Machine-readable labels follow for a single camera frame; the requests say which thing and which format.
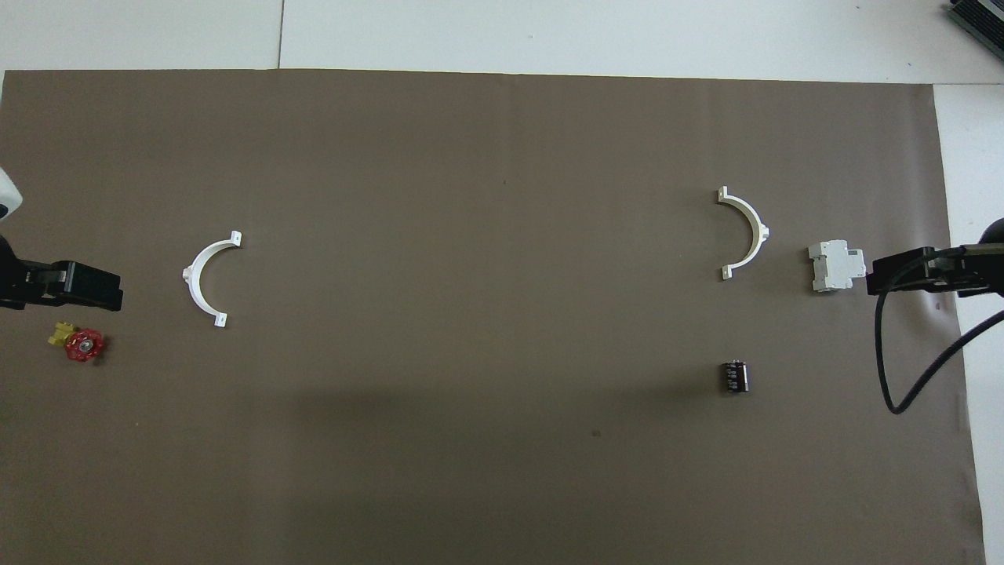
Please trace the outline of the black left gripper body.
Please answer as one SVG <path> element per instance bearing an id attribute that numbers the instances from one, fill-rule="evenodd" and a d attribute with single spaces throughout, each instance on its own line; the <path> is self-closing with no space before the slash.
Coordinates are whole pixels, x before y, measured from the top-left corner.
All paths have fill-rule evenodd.
<path id="1" fill-rule="evenodd" d="M 1 236 L 1 307 L 25 308 L 28 304 L 71 304 L 65 296 L 64 284 L 72 261 L 52 264 L 22 261 L 11 244 Z"/>

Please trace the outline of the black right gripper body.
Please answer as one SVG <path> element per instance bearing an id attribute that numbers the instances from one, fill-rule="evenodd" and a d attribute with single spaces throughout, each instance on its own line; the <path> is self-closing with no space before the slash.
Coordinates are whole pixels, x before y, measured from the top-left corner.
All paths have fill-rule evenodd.
<path id="1" fill-rule="evenodd" d="M 940 251 L 933 260 L 937 289 L 959 297 L 1003 296 L 1003 246 L 958 246 Z"/>

